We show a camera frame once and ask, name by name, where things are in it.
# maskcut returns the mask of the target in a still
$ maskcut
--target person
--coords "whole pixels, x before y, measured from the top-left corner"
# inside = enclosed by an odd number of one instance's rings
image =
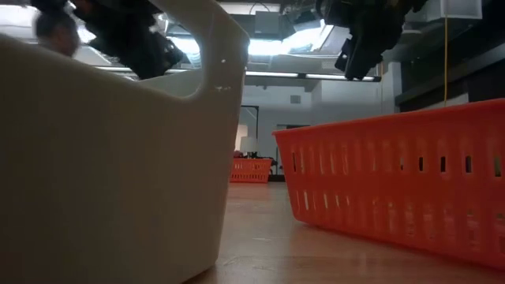
[[[35,22],[41,47],[72,57],[80,45],[76,22],[64,11],[42,12]]]

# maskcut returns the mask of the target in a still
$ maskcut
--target lamp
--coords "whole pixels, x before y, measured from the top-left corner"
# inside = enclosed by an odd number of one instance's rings
[[[248,158],[252,158],[253,153],[258,152],[258,141],[255,137],[244,136],[240,139],[240,151],[247,153]]]

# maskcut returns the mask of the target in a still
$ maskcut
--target distant orange basket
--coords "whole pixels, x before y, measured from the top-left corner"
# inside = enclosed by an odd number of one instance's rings
[[[275,136],[296,219],[505,269],[505,99]]]
[[[234,159],[230,182],[268,183],[270,159]]]

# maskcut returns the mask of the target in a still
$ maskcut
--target wooden floor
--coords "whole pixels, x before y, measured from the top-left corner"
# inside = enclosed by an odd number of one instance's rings
[[[505,283],[505,273],[318,230],[284,184],[231,185],[214,268],[188,283]]]

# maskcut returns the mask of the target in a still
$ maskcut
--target white plastic basket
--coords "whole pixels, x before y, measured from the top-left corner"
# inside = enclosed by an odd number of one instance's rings
[[[1,283],[176,283],[215,262],[249,39],[211,0],[153,2],[200,43],[191,96],[0,35]]]

